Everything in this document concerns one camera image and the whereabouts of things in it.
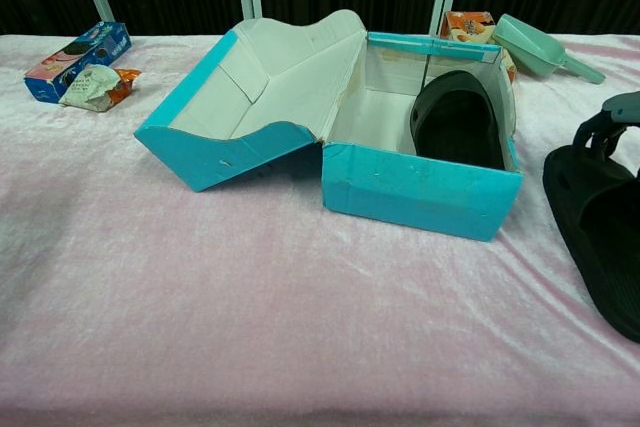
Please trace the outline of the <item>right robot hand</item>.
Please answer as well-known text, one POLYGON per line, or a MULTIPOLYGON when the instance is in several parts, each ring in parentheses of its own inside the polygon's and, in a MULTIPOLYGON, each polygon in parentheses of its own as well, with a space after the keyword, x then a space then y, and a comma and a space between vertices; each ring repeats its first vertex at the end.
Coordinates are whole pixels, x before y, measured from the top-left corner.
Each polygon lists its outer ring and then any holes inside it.
POLYGON ((597 155, 611 156, 626 129, 639 126, 639 96, 640 93, 636 91, 605 100, 601 110, 579 126, 573 147, 585 148, 587 142, 591 141, 590 148, 597 155))

